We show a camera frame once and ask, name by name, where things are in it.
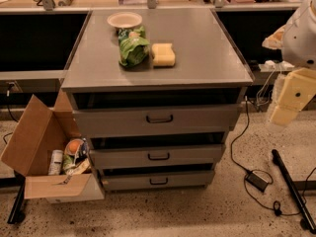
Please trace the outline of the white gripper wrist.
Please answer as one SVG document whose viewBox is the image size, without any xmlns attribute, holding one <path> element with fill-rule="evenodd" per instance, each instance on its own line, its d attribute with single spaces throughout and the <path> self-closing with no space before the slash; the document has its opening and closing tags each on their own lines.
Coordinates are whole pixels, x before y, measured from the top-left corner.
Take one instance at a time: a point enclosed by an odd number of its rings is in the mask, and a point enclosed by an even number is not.
<svg viewBox="0 0 316 237">
<path fill-rule="evenodd" d="M 275 92 L 276 106 L 269 107 L 269 122 L 288 126 L 316 95 L 316 71 L 300 68 L 287 75 L 280 74 L 275 81 Z"/>
</svg>

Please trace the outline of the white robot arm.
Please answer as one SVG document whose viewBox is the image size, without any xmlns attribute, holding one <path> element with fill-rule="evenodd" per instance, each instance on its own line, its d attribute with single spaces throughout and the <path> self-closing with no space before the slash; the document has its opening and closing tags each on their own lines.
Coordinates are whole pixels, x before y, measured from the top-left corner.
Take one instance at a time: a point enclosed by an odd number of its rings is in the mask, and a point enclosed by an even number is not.
<svg viewBox="0 0 316 237">
<path fill-rule="evenodd" d="M 304 0 L 262 46 L 279 49 L 282 60 L 294 67 L 276 78 L 267 112 L 269 126 L 282 129 L 316 96 L 316 0 Z"/>
</svg>

